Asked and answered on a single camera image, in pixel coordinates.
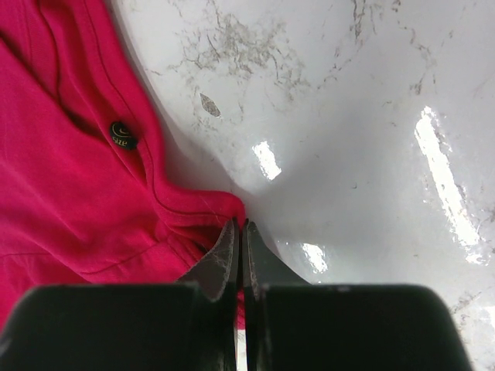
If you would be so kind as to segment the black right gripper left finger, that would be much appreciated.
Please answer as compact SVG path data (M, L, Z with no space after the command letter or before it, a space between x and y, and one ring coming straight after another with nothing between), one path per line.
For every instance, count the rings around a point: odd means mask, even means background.
M235 219L224 225L217 242L179 282L195 289L190 370L235 370L237 279L240 230Z

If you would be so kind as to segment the crimson red t shirt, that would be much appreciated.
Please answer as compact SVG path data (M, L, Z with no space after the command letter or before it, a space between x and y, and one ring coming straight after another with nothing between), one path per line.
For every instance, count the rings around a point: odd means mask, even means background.
M136 137L118 147L109 127ZM166 177L165 140L102 1L1 3L1 318L44 284L166 283L245 220Z

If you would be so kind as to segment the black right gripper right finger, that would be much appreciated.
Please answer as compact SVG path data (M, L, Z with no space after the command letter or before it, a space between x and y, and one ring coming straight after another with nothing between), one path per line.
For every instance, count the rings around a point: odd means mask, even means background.
M241 236L247 368L258 370L258 336L262 325L258 307L262 287L266 284L307 285L309 282L268 248L255 222L247 220Z

